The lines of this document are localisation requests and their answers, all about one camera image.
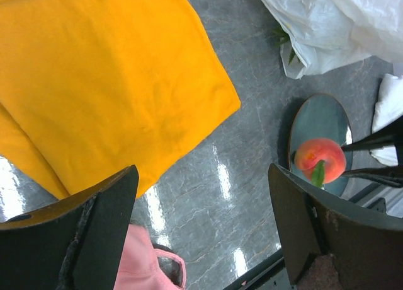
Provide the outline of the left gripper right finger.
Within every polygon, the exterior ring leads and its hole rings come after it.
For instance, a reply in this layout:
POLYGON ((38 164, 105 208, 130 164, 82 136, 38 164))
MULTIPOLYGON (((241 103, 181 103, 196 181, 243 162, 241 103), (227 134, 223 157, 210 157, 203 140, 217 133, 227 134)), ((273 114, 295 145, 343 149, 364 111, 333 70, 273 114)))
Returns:
POLYGON ((298 289, 402 289, 402 220, 319 189, 276 164, 271 204, 298 289))

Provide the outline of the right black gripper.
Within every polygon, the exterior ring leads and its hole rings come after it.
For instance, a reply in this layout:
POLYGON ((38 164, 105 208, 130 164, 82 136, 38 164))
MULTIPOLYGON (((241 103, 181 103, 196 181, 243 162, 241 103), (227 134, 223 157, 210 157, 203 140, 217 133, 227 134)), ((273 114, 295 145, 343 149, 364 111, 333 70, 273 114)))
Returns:
POLYGON ((392 167, 362 168, 348 170, 344 177, 362 178, 379 184, 402 188, 402 116, 395 119, 389 125, 373 131, 373 134, 381 137, 365 138, 358 142, 342 146, 343 151, 369 151, 381 164, 392 167))

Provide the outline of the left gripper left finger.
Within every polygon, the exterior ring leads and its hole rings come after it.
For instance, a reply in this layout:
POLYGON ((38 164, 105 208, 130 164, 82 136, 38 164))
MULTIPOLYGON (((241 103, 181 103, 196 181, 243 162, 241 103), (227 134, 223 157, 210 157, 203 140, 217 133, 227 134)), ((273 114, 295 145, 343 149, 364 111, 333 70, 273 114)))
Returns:
POLYGON ((1 289, 113 289, 138 182, 129 166, 1 223, 1 289))

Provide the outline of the fake peach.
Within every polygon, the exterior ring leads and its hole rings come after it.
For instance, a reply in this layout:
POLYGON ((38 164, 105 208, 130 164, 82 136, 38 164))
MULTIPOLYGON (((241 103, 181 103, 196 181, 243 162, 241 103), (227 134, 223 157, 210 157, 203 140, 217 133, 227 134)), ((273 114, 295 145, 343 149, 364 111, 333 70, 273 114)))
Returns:
POLYGON ((302 143, 296 151, 294 163, 316 187, 333 182, 346 169, 343 150, 328 138, 310 139, 302 143))

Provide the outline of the white plastic bag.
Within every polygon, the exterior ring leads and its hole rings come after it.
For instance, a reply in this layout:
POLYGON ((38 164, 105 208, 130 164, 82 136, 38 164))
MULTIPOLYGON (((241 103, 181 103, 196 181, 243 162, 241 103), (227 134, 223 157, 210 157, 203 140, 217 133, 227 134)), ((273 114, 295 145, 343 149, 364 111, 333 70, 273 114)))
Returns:
POLYGON ((290 44, 280 47, 285 75, 320 75, 377 56, 402 62, 402 0, 261 0, 286 31, 300 58, 288 65, 290 44))

